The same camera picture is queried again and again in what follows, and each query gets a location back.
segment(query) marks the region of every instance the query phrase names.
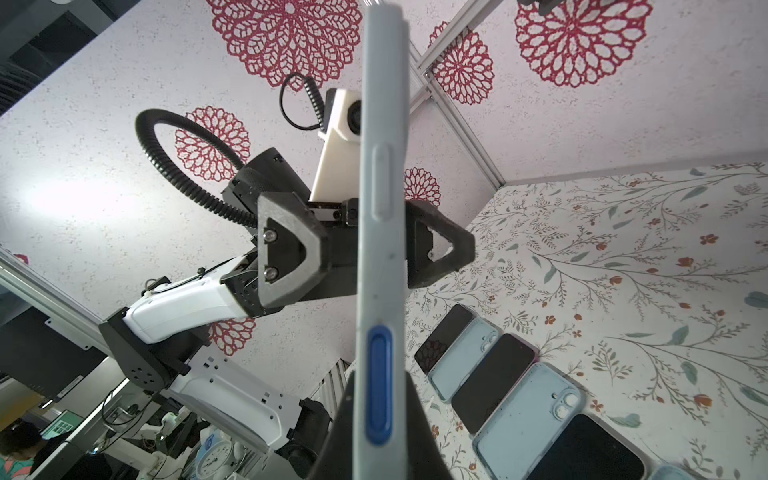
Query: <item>red doily pattern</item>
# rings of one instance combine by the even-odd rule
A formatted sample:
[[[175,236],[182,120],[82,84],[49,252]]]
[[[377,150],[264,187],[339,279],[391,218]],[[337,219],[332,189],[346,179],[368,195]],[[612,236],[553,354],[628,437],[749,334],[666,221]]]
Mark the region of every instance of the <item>red doily pattern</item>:
[[[652,10],[649,0],[565,0],[542,17],[533,5],[520,5],[520,52],[531,70],[558,87],[595,84],[632,58]]]
[[[429,44],[437,40],[448,22],[435,27]],[[442,89],[458,103],[478,104],[493,90],[493,60],[478,34],[466,28],[438,57],[432,74]]]
[[[253,329],[256,321],[252,318],[229,319],[223,322],[210,324],[208,333],[210,341],[224,352],[224,355],[232,356],[245,346],[245,342],[253,337]]]
[[[244,162],[250,159],[248,132],[230,112],[215,107],[196,108],[187,118],[223,140]],[[176,130],[176,153],[185,168],[204,180],[219,182],[235,174],[232,164],[218,150],[188,131]]]
[[[227,51],[273,87],[293,71],[318,87],[339,78],[360,43],[355,0],[207,0]],[[291,86],[298,91],[301,82]]]
[[[423,168],[406,168],[406,200],[427,200],[440,206],[440,185]]]

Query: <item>blue button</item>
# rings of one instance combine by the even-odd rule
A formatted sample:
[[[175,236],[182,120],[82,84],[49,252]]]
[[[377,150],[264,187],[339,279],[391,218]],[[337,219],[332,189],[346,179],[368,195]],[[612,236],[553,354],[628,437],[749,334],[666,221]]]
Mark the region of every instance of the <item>blue button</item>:
[[[384,325],[368,331],[366,435],[383,445],[392,434],[392,332]]]

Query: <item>smartphone screen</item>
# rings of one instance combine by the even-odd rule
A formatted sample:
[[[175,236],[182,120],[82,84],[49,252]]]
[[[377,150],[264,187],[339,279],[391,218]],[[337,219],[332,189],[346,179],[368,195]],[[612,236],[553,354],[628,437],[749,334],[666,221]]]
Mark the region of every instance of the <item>smartphone screen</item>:
[[[580,413],[554,441],[528,480],[640,480],[644,475],[645,465],[637,455]]]
[[[432,367],[448,351],[448,347],[454,343],[462,330],[472,321],[473,316],[475,314],[471,310],[456,304],[440,320],[440,323],[432,331],[432,335],[416,350],[413,356],[422,372],[427,374],[432,370]]]
[[[477,433],[535,358],[530,346],[509,333],[496,341],[451,400],[469,433]]]

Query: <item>screw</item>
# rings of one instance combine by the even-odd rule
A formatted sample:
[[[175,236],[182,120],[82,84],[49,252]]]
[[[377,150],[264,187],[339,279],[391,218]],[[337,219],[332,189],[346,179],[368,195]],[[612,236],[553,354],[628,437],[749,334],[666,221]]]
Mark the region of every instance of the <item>screw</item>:
[[[263,237],[264,243],[272,243],[277,240],[277,232],[275,230],[265,230]]]
[[[274,266],[268,266],[267,268],[264,269],[264,278],[266,278],[270,282],[272,280],[275,280],[279,274],[280,273],[277,271],[277,268],[275,268]]]

